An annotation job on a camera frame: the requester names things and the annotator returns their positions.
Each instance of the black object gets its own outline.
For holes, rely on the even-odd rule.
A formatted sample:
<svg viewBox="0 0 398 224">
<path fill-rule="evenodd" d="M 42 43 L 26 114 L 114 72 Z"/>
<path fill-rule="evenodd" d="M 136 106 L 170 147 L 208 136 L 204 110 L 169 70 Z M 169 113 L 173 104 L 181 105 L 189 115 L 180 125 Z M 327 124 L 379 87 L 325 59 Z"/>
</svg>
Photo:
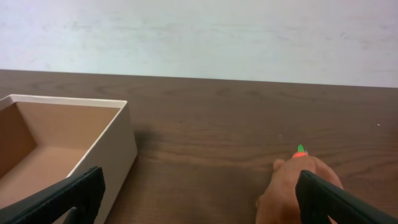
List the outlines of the black object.
<svg viewBox="0 0 398 224">
<path fill-rule="evenodd" d="M 296 185 L 296 197 L 303 224 L 392 224 L 395 218 L 362 202 L 348 192 L 323 180 L 308 170 L 302 170 Z"/>
<path fill-rule="evenodd" d="M 91 224 L 104 192 L 102 168 L 92 167 L 0 209 L 0 224 L 51 224 L 69 209 L 64 224 Z"/>
</svg>

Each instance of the wall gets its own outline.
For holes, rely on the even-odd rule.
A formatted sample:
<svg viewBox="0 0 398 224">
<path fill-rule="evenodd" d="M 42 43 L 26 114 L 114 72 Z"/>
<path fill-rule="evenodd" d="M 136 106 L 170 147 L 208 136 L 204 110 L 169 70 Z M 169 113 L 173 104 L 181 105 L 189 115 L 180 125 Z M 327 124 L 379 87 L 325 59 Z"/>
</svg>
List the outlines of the wall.
<svg viewBox="0 0 398 224">
<path fill-rule="evenodd" d="M 0 68 L 398 87 L 398 1 L 2 0 Z"/>
</svg>

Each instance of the open box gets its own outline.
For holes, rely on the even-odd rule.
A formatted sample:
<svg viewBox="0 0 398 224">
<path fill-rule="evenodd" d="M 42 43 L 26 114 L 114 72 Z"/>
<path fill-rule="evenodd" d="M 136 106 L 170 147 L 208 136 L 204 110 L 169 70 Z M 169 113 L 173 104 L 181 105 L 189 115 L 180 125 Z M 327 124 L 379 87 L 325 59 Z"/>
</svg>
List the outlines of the open box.
<svg viewBox="0 0 398 224">
<path fill-rule="evenodd" d="M 9 95 L 0 100 L 0 208 L 93 166 L 104 223 L 137 155 L 126 101 Z"/>
</svg>

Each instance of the brown plush toy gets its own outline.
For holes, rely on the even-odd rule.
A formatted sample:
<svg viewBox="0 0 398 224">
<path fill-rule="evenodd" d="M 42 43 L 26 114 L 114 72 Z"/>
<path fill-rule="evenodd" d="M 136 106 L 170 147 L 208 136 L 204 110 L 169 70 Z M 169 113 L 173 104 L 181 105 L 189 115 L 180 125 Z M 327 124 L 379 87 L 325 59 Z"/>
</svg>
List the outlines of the brown plush toy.
<svg viewBox="0 0 398 224">
<path fill-rule="evenodd" d="M 343 188 L 336 173 L 318 158 L 308 156 L 307 152 L 296 152 L 287 161 L 277 159 L 271 182 L 257 200 L 256 224 L 301 223 L 295 186 L 304 169 Z"/>
</svg>

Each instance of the wooden table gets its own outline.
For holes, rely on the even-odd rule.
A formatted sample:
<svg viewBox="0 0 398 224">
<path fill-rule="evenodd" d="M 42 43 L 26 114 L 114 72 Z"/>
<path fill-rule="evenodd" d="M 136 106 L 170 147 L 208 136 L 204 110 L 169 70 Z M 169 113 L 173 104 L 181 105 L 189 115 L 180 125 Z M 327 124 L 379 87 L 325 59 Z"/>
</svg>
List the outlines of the wooden table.
<svg viewBox="0 0 398 224">
<path fill-rule="evenodd" d="M 398 217 L 398 89 L 0 71 L 10 93 L 129 101 L 139 156 L 108 223 L 254 223 L 298 144 Z"/>
</svg>

